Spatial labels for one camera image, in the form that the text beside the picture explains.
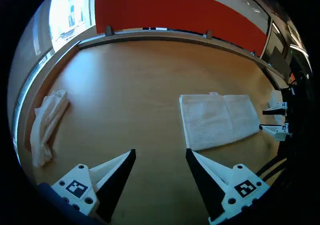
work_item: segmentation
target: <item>black cable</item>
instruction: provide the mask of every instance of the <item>black cable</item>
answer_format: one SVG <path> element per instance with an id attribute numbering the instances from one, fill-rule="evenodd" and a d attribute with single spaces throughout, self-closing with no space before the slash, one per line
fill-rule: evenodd
<path id="1" fill-rule="evenodd" d="M 283 157 L 280 157 L 276 155 L 274 158 L 272 158 L 270 161 L 268 161 L 257 173 L 256 175 L 259 177 L 261 176 L 264 172 L 266 172 L 269 168 L 274 166 L 276 163 L 280 162 L 283 160 Z"/>
<path id="2" fill-rule="evenodd" d="M 281 163 L 279 166 L 277 166 L 275 169 L 273 169 L 271 172 L 269 172 L 262 180 L 264 182 L 266 182 L 269 178 L 274 176 L 276 173 L 278 173 L 281 170 L 283 170 L 286 167 L 287 163 L 288 163 L 288 160 L 286 160 L 283 163 Z"/>

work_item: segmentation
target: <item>window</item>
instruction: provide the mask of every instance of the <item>window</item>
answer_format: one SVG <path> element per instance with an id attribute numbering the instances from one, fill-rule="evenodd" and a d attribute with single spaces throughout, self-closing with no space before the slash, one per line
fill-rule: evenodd
<path id="1" fill-rule="evenodd" d="M 55 51 L 91 26 L 88 0 L 52 0 L 49 25 Z"/>

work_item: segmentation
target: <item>red-orange partition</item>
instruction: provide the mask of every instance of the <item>red-orange partition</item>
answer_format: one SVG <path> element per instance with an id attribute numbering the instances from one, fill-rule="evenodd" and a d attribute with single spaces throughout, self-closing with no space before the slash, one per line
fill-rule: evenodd
<path id="1" fill-rule="evenodd" d="M 95 0 L 97 33 L 106 26 L 165 27 L 188 30 L 231 42 L 261 55 L 267 36 L 250 20 L 215 0 Z"/>

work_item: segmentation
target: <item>wooden table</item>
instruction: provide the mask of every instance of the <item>wooden table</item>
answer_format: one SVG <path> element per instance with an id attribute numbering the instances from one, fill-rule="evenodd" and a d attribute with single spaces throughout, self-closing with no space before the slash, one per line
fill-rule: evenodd
<path id="1" fill-rule="evenodd" d="M 261 123 L 275 124 L 262 116 L 273 88 L 257 65 L 195 44 L 135 41 L 84 49 L 49 93 L 60 89 L 70 105 L 54 137 L 55 158 L 34 170 L 36 180 L 53 184 L 79 163 L 93 167 L 135 148 L 113 224 L 208 224 L 185 159 L 181 94 L 249 94 Z M 200 153 L 256 172 L 277 147 L 260 132 Z"/>

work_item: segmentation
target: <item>folded white towel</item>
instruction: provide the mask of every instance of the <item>folded white towel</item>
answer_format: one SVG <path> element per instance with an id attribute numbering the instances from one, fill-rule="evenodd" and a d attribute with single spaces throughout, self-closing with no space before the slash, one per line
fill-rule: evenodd
<path id="1" fill-rule="evenodd" d="M 36 119 L 30 134 L 32 162 L 35 167 L 43 166 L 52 158 L 47 142 L 69 101 L 67 92 L 60 90 L 46 96 L 42 105 L 36 108 Z"/>
<path id="2" fill-rule="evenodd" d="M 259 131 L 260 120 L 248 95 L 181 95 L 187 148 L 207 149 Z"/>

